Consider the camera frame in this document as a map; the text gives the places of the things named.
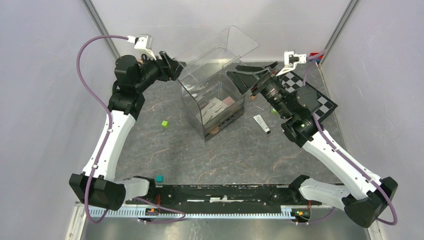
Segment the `pink compact case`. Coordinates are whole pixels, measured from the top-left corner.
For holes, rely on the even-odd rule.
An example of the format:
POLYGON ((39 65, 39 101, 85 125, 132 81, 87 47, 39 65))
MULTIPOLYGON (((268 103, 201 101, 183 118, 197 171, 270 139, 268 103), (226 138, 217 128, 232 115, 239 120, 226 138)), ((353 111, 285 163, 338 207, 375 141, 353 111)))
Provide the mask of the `pink compact case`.
POLYGON ((229 107, 235 103, 235 100, 232 97, 228 96, 225 99, 223 99, 222 102, 229 107))

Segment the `white cosmetic tube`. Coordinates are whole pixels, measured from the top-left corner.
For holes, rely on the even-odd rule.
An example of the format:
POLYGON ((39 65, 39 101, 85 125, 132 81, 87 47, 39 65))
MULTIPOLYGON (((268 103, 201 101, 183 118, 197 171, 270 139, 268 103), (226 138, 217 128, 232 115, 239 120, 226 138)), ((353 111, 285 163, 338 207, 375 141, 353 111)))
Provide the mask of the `white cosmetic tube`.
POLYGON ((266 124, 265 120, 263 119, 263 117, 260 114, 257 114, 253 117, 253 119, 256 121, 256 123, 262 128, 262 130, 266 133, 266 134, 270 134, 271 130, 269 128, 269 126, 266 124))

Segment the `clear acrylic drawer organizer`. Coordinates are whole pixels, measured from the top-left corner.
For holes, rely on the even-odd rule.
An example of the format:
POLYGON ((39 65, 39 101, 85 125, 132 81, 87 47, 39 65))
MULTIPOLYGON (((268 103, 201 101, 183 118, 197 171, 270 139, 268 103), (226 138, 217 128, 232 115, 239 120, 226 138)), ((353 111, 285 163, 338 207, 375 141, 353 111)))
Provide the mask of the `clear acrylic drawer organizer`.
POLYGON ((177 81, 188 121, 205 142, 216 135, 210 134, 212 130, 219 127, 222 131, 244 114, 246 97, 227 71, 243 65, 242 57, 258 47, 258 42, 232 25, 176 56, 178 61, 186 62, 177 81), (203 125, 201 110, 213 98, 222 101, 227 97, 235 103, 203 125))

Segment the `eyebrow stencil card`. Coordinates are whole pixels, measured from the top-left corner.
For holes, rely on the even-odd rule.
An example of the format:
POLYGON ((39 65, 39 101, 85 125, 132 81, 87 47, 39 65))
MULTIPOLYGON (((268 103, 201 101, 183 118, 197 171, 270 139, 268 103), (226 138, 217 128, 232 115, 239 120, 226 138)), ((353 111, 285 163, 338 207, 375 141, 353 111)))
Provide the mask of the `eyebrow stencil card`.
POLYGON ((222 100, 214 97, 200 112, 202 124, 205 125, 221 112, 223 112, 228 105, 222 100))

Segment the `round peach powder puff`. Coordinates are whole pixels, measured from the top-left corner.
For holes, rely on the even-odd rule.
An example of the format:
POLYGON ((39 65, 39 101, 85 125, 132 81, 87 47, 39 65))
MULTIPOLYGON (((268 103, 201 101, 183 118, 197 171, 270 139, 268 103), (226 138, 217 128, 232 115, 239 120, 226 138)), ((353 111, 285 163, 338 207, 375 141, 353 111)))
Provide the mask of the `round peach powder puff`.
POLYGON ((212 134, 212 135, 216 135, 219 131, 220 131, 220 128, 219 128, 219 127, 216 127, 215 129, 213 129, 213 130, 210 132, 210 134, 212 134))

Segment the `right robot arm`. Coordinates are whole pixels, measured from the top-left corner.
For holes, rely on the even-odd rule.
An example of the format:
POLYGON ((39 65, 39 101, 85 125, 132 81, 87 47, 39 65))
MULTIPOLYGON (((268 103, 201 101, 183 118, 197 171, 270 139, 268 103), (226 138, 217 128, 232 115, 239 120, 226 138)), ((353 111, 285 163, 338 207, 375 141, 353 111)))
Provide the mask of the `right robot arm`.
POLYGON ((277 65, 238 65, 226 74, 240 93, 262 95, 284 120, 281 128, 286 138, 317 158, 342 182, 334 185, 300 175, 289 185, 289 199, 295 204, 309 200, 330 205, 363 228, 380 221, 381 214, 389 209, 392 220, 384 224, 396 225, 398 216, 392 200, 398 183, 392 177, 373 173, 343 149, 317 119, 320 101, 316 90, 305 83, 287 90, 279 80, 277 65))

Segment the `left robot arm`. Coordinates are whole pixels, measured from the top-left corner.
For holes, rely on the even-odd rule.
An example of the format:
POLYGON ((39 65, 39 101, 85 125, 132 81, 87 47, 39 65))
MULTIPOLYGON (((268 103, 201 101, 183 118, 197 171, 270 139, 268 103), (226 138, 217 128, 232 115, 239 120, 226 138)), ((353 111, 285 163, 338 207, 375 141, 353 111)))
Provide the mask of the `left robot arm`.
POLYGON ((116 181, 116 167, 125 140, 145 103, 144 91, 154 82, 175 81, 187 63, 160 51, 158 59, 124 55, 115 61, 112 95, 106 121, 94 152, 81 173, 73 173, 69 186, 89 206, 116 211, 125 201, 139 197, 145 204, 157 198, 152 178, 135 176, 116 181))

